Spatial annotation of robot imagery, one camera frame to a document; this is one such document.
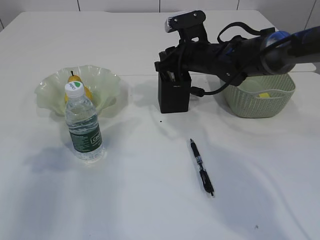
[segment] bottle cap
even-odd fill
[[[68,98],[79,98],[85,94],[84,85],[79,81],[68,82],[65,85],[64,90]]]

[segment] fruit bowl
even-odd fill
[[[120,77],[109,69],[92,65],[65,67],[46,77],[35,89],[39,108],[54,111],[59,116],[65,115],[65,85],[71,76],[71,71],[78,75],[92,92],[92,102],[98,114],[110,106],[120,93]]]

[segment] green plastic basket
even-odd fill
[[[231,110],[242,118],[270,118],[286,106],[296,85],[288,74],[248,77],[222,91]]]

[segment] yellow pear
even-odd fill
[[[73,82],[73,81],[78,81],[78,82],[81,82],[81,78],[77,75],[74,75],[74,71],[71,71],[71,74],[72,76],[69,77],[68,79],[68,83],[70,82]],[[84,86],[84,92],[85,92],[85,95],[86,97],[92,102],[93,98],[92,98],[92,93],[91,91],[89,90],[89,88],[87,88],[86,86]],[[68,96],[67,94],[65,93],[64,94],[64,102],[67,103],[68,102]]]
[[[81,78],[79,76],[77,76],[77,75],[74,75],[74,71],[71,71],[71,75],[72,76],[70,76],[69,79],[68,79],[68,83],[74,82],[74,81],[78,81],[78,82],[82,83]]]

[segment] black pen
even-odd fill
[[[204,166],[203,166],[203,162],[202,162],[202,158],[200,156],[200,153],[197,149],[197,146],[195,144],[195,142],[190,138],[190,145],[193,151],[193,155],[195,157],[196,163],[199,165],[200,168],[200,177],[202,179],[202,183],[203,183],[203,187],[204,190],[211,194],[212,197],[215,197],[215,190],[214,187],[211,184],[210,178],[208,176],[207,171],[205,170]]]

